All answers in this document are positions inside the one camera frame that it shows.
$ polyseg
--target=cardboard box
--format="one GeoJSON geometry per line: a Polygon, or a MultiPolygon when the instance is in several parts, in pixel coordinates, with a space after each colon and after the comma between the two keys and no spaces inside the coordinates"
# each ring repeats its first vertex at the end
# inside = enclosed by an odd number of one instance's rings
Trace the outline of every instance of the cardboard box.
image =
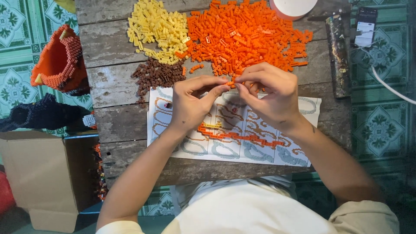
{"type": "Polygon", "coordinates": [[[37,131],[0,133],[0,153],[16,204],[37,230],[72,233],[78,213],[97,203],[91,171],[96,137],[63,140],[37,131]]]}

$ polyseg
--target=forearm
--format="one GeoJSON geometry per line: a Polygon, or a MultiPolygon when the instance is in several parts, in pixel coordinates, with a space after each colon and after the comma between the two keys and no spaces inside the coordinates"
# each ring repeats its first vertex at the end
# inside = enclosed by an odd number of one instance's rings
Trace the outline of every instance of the forearm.
{"type": "Polygon", "coordinates": [[[304,117],[287,135],[302,148],[338,204],[347,201],[383,201],[378,185],[364,168],[304,117]]]}
{"type": "Polygon", "coordinates": [[[137,221],[137,213],[149,197],[156,180],[184,134],[166,128],[146,150],[133,161],[112,186],[97,222],[97,230],[114,221],[137,221]]]}

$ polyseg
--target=white t-shirt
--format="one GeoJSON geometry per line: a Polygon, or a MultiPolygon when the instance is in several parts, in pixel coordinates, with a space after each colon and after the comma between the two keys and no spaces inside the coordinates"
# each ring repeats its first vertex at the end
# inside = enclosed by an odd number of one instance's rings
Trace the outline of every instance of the white t-shirt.
{"type": "MultiPolygon", "coordinates": [[[[142,234],[133,221],[105,225],[97,234],[142,234]]],[[[252,179],[196,192],[162,234],[399,234],[399,222],[380,202],[347,202],[326,220],[287,191],[252,179]]]]}

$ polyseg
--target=person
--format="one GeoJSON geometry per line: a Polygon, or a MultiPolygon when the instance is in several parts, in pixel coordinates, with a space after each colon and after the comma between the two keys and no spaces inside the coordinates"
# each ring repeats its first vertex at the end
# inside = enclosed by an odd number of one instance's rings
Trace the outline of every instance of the person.
{"type": "MultiPolygon", "coordinates": [[[[170,124],[110,189],[97,234],[142,233],[137,223],[139,209],[175,147],[201,124],[215,99],[229,91],[226,82],[201,76],[173,86],[170,124]]],[[[235,82],[240,99],[302,148],[339,207],[326,220],[300,204],[289,175],[176,186],[172,197],[177,197],[181,212],[163,234],[399,233],[397,217],[383,203],[374,180],[300,114],[294,74],[264,62],[247,67],[235,82]],[[261,88],[268,95],[258,99],[256,90],[261,88]]]]}

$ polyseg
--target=wooden table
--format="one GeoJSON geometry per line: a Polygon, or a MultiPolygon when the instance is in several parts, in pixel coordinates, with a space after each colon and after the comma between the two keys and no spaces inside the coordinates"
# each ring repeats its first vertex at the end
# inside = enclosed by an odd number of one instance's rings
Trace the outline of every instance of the wooden table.
{"type": "MultiPolygon", "coordinates": [[[[91,96],[97,119],[104,171],[108,185],[146,148],[146,112],[135,104],[136,80],[131,74],[147,60],[143,53],[135,53],[126,35],[127,18],[136,0],[76,0],[79,35],[88,72],[91,96]]],[[[168,11],[186,12],[209,8],[211,0],[165,0],[168,11]]],[[[329,52],[324,22],[294,22],[294,28],[314,32],[307,44],[309,64],[296,67],[299,77],[299,96],[322,98],[318,129],[335,142],[349,149],[350,100],[335,100],[329,66],[329,52]]],[[[156,44],[146,44],[155,48],[156,44]]],[[[189,76],[212,74],[208,63],[189,76]]],[[[190,60],[186,67],[192,67],[190,60]]],[[[189,184],[220,179],[250,178],[291,172],[310,171],[308,167],[275,166],[265,164],[220,162],[171,158],[156,185],[189,184]]]]}

